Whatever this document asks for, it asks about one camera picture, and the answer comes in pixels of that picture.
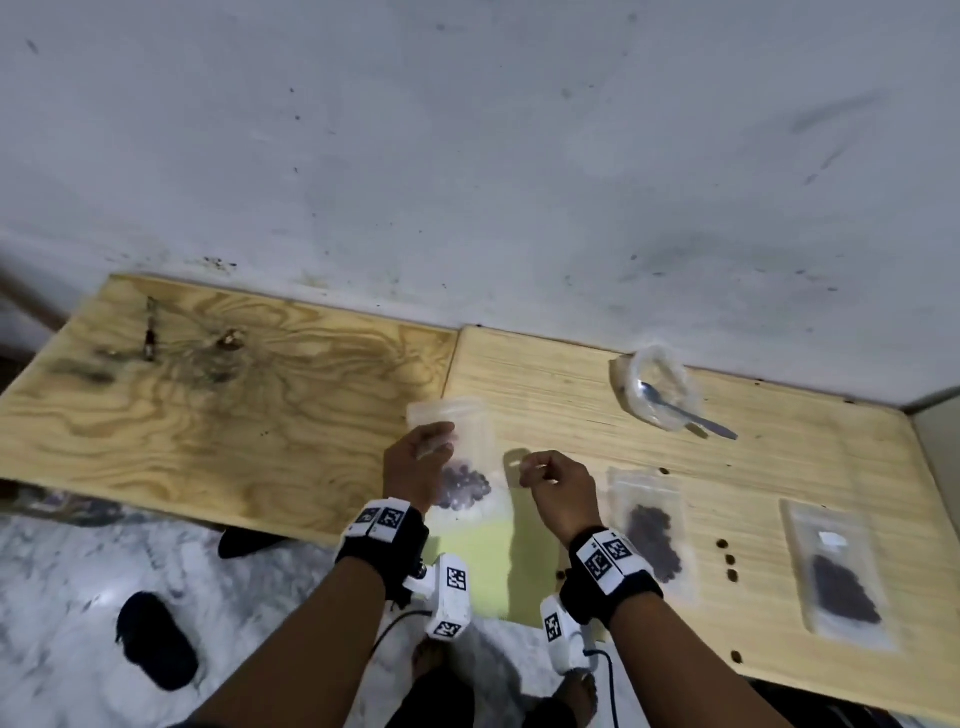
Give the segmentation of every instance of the black cable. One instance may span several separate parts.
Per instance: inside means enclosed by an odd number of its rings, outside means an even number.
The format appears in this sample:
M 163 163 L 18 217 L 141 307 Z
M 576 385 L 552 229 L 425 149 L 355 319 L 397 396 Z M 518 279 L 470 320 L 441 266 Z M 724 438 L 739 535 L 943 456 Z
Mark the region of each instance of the black cable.
M 620 728 L 620 723 L 616 719 L 616 696 L 613 694 L 613 660 L 611 656 L 602 649 L 585 649 L 584 654 L 588 657 L 603 655 L 607 658 L 607 667 L 610 669 L 610 712 L 613 714 L 613 728 Z
M 376 642 L 373 644 L 373 649 L 370 651 L 370 656 L 373 656 L 373 653 L 376 652 L 376 649 L 380 646 L 380 643 L 383 642 L 383 638 L 390 634 L 390 630 L 396 627 L 396 623 L 403 621 L 408 617 L 413 615 L 422 615 L 424 617 L 433 617 L 433 612 L 427 612 L 425 609 L 415 609 L 412 612 L 404 612 L 402 615 L 394 619 L 390 624 L 387 625 L 387 628 L 383 630 L 383 634 L 376 638 Z

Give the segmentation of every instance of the spoon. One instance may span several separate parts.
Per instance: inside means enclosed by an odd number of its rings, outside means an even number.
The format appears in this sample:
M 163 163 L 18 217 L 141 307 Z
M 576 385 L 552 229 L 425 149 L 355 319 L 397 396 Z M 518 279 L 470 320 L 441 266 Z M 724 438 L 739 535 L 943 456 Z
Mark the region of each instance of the spoon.
M 698 417 L 692 412 L 687 412 L 682 407 L 678 407 L 676 404 L 671 404 L 663 398 L 663 395 L 657 390 L 653 384 L 648 384 L 645 381 L 640 382 L 640 391 L 643 393 L 643 396 L 647 398 L 652 404 L 657 404 L 661 407 L 666 407 L 667 409 L 672 409 L 678 415 L 682 415 L 690 420 L 695 425 L 699 425 L 703 429 L 708 429 L 714 435 L 720 435 L 720 437 L 726 437 L 728 440 L 736 440 L 736 433 L 727 429 L 722 425 L 718 425 L 713 420 L 708 420 L 703 417 Z

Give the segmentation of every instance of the foot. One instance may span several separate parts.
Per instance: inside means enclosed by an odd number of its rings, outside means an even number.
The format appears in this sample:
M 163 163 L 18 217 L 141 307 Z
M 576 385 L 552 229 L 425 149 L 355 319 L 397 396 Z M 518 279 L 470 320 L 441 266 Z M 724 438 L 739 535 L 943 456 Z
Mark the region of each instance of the foot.
M 570 707 L 577 728 L 587 728 L 597 713 L 597 684 L 590 672 L 568 672 L 553 696 Z
M 431 640 L 429 637 L 414 650 L 414 681 L 427 672 L 450 664 L 450 644 Z

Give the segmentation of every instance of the forearm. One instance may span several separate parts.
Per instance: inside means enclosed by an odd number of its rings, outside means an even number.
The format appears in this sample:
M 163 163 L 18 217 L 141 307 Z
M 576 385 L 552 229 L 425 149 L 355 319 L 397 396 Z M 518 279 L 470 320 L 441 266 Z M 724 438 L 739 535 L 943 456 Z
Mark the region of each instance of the forearm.
M 383 580 L 345 558 L 192 720 L 223 728 L 340 728 L 383 614 Z
M 652 728 L 789 728 L 658 596 L 624 601 L 610 631 Z

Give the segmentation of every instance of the black slipper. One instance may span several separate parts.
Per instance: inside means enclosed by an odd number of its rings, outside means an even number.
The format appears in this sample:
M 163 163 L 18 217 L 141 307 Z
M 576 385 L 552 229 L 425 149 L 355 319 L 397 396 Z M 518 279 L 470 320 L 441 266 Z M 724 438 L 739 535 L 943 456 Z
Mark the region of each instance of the black slipper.
M 117 617 L 117 641 L 134 665 L 166 691 L 190 684 L 197 674 L 197 653 L 156 595 L 137 592 Z
M 282 541 L 289 541 L 289 539 L 284 536 L 275 536 L 272 533 L 261 533 L 260 531 L 251 531 L 248 528 L 229 525 L 223 536 L 220 537 L 217 555 L 222 559 L 249 556 Z

